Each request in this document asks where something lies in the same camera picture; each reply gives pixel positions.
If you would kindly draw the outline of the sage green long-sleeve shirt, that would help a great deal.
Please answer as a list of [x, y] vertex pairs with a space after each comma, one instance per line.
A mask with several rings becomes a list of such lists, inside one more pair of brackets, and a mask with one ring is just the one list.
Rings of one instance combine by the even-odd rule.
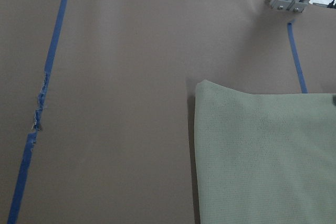
[[194, 145], [201, 223], [335, 223], [335, 95], [202, 81]]

